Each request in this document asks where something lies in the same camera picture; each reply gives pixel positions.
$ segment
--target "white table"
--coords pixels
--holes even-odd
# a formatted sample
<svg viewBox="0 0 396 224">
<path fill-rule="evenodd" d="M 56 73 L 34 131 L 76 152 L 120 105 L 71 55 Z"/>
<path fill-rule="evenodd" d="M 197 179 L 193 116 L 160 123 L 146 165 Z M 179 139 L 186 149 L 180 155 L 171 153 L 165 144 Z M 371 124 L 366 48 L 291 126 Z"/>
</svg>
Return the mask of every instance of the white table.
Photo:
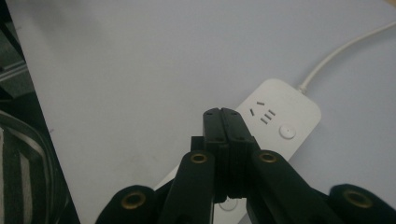
<svg viewBox="0 0 396 224">
<path fill-rule="evenodd" d="M 154 187 L 265 79 L 297 86 L 327 53 L 396 20 L 385 1 L 8 0 L 82 223 L 124 187 Z M 396 207 L 396 30 L 308 88 L 322 121 L 291 159 L 314 188 L 350 183 Z"/>
</svg>

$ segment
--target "white power strip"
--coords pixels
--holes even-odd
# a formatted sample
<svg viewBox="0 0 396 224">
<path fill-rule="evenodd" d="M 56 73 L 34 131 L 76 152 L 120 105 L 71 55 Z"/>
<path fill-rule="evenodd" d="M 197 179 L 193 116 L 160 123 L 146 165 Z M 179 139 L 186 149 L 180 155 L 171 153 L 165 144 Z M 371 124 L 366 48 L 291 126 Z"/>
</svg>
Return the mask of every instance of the white power strip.
<svg viewBox="0 0 396 224">
<path fill-rule="evenodd" d="M 236 108 L 261 149 L 273 150 L 286 160 L 318 125 L 319 107 L 289 84 L 269 79 Z M 177 167 L 156 187 L 177 173 Z M 215 204 L 214 224 L 236 224 L 246 213 L 246 199 Z"/>
</svg>

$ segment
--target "white cable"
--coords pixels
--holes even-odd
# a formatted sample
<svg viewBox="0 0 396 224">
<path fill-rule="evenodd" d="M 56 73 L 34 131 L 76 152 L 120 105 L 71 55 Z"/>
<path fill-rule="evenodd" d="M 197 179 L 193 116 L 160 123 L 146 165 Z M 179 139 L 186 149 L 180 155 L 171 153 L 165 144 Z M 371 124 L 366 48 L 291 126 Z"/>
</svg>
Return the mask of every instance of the white cable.
<svg viewBox="0 0 396 224">
<path fill-rule="evenodd" d="M 335 56 L 337 56 L 338 54 L 340 54 L 342 51 L 344 51 L 345 49 L 349 48 L 350 46 L 358 43 L 359 41 L 368 38 L 372 35 L 376 35 L 379 34 L 383 31 L 386 31 L 390 28 L 392 28 L 393 26 L 396 25 L 396 21 L 391 22 L 388 25 L 382 26 L 376 30 L 373 30 L 372 32 L 365 34 L 365 35 L 361 35 L 349 42 L 347 42 L 345 45 L 341 46 L 340 48 L 336 49 L 335 51 L 333 51 L 332 53 L 330 53 L 325 59 L 323 59 L 312 71 L 311 73 L 305 78 L 304 82 L 298 87 L 298 91 L 300 91 L 302 94 L 306 94 L 306 87 L 308 86 L 308 84 L 311 82 L 312 78 L 314 78 L 318 72 L 329 62 L 331 61 Z"/>
</svg>

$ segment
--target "brass insert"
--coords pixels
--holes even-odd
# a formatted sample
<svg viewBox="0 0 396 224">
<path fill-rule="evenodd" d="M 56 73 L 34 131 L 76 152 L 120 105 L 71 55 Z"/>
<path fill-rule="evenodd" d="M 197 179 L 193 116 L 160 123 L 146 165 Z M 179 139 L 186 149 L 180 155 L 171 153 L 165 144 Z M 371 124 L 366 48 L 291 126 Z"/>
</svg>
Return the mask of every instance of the brass insert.
<svg viewBox="0 0 396 224">
<path fill-rule="evenodd" d="M 146 201 L 146 195 L 141 191 L 132 191 L 125 195 L 121 201 L 121 205 L 125 209 L 136 209 Z"/>
<path fill-rule="evenodd" d="M 347 189 L 343 194 L 344 198 L 353 205 L 360 208 L 369 208 L 373 206 L 373 202 L 364 194 L 352 189 Z"/>
<path fill-rule="evenodd" d="M 207 156 L 202 153 L 196 153 L 191 156 L 191 161 L 194 163 L 204 163 L 207 161 Z"/>
<path fill-rule="evenodd" d="M 265 161 L 265 162 L 276 162 L 277 158 L 273 154 L 269 152 L 263 152 L 262 154 L 259 155 L 260 160 Z"/>
</svg>

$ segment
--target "gray striped cloth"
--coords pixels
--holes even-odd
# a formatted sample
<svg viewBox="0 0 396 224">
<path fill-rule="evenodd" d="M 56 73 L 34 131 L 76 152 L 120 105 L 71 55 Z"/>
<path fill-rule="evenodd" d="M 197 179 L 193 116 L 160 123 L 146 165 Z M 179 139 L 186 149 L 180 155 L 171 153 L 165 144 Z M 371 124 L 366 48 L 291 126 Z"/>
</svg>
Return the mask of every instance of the gray striped cloth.
<svg viewBox="0 0 396 224">
<path fill-rule="evenodd" d="M 52 144 L 0 111 L 0 223 L 58 223 L 71 203 Z"/>
</svg>

